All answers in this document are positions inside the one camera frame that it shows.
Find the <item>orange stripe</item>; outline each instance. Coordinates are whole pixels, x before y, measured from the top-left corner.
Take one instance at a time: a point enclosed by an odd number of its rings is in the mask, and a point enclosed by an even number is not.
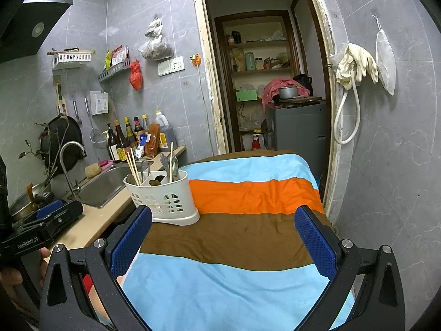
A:
[[[190,180],[200,214],[292,214],[301,205],[325,213],[318,190],[301,178],[268,182],[213,182]]]

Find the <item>pink cloth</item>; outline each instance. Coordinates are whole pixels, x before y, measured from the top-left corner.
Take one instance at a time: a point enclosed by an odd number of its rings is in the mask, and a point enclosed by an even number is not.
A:
[[[308,88],[304,87],[297,81],[292,78],[276,78],[273,79],[270,83],[268,83],[263,89],[262,93],[262,106],[263,110],[265,110],[265,106],[269,103],[273,102],[273,97],[279,94],[278,89],[282,87],[294,86],[297,87],[297,91],[299,92],[299,96],[309,97],[310,91]]]

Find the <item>black bag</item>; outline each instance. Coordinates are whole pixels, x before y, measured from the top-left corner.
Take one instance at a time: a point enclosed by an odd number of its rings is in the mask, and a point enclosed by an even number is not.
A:
[[[300,83],[303,87],[308,88],[311,92],[310,96],[314,96],[312,91],[312,77],[306,76],[304,73],[301,73],[293,78],[293,80]]]

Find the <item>blue gripper pad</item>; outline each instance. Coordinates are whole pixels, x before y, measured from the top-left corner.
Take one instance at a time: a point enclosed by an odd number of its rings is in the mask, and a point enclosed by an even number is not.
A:
[[[41,219],[49,214],[52,214],[54,211],[60,209],[63,206],[63,202],[61,200],[56,200],[45,207],[42,207],[37,211],[36,218]]]
[[[143,207],[142,212],[132,222],[122,238],[119,239],[110,255],[109,269],[113,278],[124,275],[127,272],[133,258],[152,226],[152,212],[148,207],[144,205],[141,206]]]
[[[332,280],[337,273],[335,253],[303,207],[295,211],[294,224],[320,275]]]

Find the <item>plastic jug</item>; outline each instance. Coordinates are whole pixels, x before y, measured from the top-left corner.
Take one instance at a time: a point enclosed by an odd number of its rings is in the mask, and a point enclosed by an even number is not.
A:
[[[167,118],[161,111],[156,111],[155,122],[158,123],[160,127],[159,150],[161,152],[170,152],[171,142],[173,142],[173,149],[175,150],[178,147],[175,133],[173,132],[173,128],[168,124]]]

